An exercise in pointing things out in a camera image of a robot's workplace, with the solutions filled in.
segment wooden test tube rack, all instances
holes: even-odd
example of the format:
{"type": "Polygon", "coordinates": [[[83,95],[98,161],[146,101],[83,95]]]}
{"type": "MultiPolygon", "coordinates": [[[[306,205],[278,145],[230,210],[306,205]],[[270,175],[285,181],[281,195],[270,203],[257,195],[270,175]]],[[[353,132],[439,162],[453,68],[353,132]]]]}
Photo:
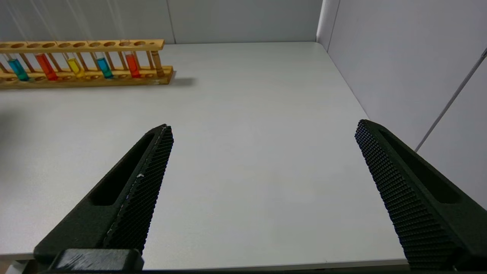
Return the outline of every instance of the wooden test tube rack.
{"type": "Polygon", "coordinates": [[[95,87],[95,86],[130,86],[130,85],[166,85],[169,84],[173,68],[162,66],[159,50],[164,47],[164,40],[131,40],[124,42],[119,40],[99,41],[40,41],[40,42],[0,42],[0,54],[19,54],[27,65],[24,68],[29,75],[28,81],[20,81],[9,67],[0,63],[0,89],[24,89],[24,88],[66,88],[66,87],[95,87]],[[141,78],[132,78],[125,61],[124,51],[145,51],[149,60],[149,66],[140,66],[141,78]],[[88,68],[81,53],[104,52],[113,78],[105,79],[98,67],[88,68]],[[112,57],[108,52],[117,52],[122,67],[114,67],[112,57]],[[46,53],[52,62],[58,80],[49,81],[41,69],[34,69],[25,54],[46,53]],[[76,78],[70,68],[61,68],[53,53],[75,53],[80,66],[85,70],[85,77],[76,78]]]}

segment gray wall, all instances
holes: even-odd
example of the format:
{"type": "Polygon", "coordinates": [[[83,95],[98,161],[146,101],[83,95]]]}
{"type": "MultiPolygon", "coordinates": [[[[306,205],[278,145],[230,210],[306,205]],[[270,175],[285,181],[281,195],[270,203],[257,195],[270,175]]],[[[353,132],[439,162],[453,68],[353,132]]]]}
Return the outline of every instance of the gray wall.
{"type": "MultiPolygon", "coordinates": [[[[0,0],[0,39],[23,40],[7,0],[0,0]]],[[[31,40],[52,40],[30,0],[22,6],[31,40]]],[[[66,0],[42,1],[58,26],[59,39],[86,39],[72,19],[66,0]]],[[[315,41],[322,0],[117,0],[126,20],[116,31],[105,0],[77,0],[93,39],[165,39],[166,43],[315,41]]]]}
{"type": "Polygon", "coordinates": [[[487,61],[483,61],[419,154],[487,209],[487,61]]]}
{"type": "Polygon", "coordinates": [[[485,0],[341,0],[328,53],[370,119],[413,149],[487,46],[485,0]]]}
{"type": "Polygon", "coordinates": [[[323,45],[326,51],[332,38],[339,5],[340,0],[323,0],[316,42],[323,45]]]}

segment orange liquid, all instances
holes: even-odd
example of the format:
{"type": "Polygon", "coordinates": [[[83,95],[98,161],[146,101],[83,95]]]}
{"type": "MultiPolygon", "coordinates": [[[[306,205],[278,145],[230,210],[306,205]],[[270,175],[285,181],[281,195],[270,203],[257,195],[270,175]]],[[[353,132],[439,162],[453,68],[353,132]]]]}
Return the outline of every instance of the orange liquid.
{"type": "Polygon", "coordinates": [[[38,54],[36,55],[37,62],[39,62],[40,67],[42,68],[42,71],[46,75],[47,79],[50,81],[57,80],[57,75],[56,72],[54,72],[53,67],[51,66],[51,63],[47,59],[47,56],[43,54],[38,54]]]}
{"type": "Polygon", "coordinates": [[[133,54],[125,55],[125,58],[127,59],[127,63],[129,64],[130,75],[132,75],[132,78],[140,78],[140,72],[137,68],[137,61],[135,61],[135,57],[133,56],[133,54]]]}

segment white table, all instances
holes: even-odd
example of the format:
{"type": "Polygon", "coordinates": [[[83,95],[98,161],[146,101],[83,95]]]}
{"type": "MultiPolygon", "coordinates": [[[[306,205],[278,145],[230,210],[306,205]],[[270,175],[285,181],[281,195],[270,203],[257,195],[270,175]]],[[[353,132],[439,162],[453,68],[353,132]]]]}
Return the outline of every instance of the white table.
{"type": "Polygon", "coordinates": [[[406,262],[355,143],[366,115],[321,45],[167,45],[161,57],[172,85],[0,93],[0,259],[31,257],[167,123],[145,269],[406,262]]]}

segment blue liquid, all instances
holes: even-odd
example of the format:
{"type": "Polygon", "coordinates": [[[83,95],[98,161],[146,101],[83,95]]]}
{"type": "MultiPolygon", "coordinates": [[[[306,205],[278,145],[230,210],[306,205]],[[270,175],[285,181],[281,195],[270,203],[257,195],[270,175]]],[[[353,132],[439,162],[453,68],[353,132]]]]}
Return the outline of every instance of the blue liquid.
{"type": "Polygon", "coordinates": [[[10,67],[12,68],[12,70],[17,75],[17,77],[19,78],[20,81],[28,81],[29,80],[29,76],[25,72],[25,70],[22,67],[22,65],[20,64],[19,60],[10,59],[8,61],[8,64],[10,65],[10,67]]]}
{"type": "Polygon", "coordinates": [[[105,60],[104,57],[103,58],[96,59],[96,62],[98,63],[98,66],[100,67],[101,72],[103,73],[103,76],[106,79],[113,78],[112,70],[108,66],[108,63],[107,63],[107,61],[105,60]]]}

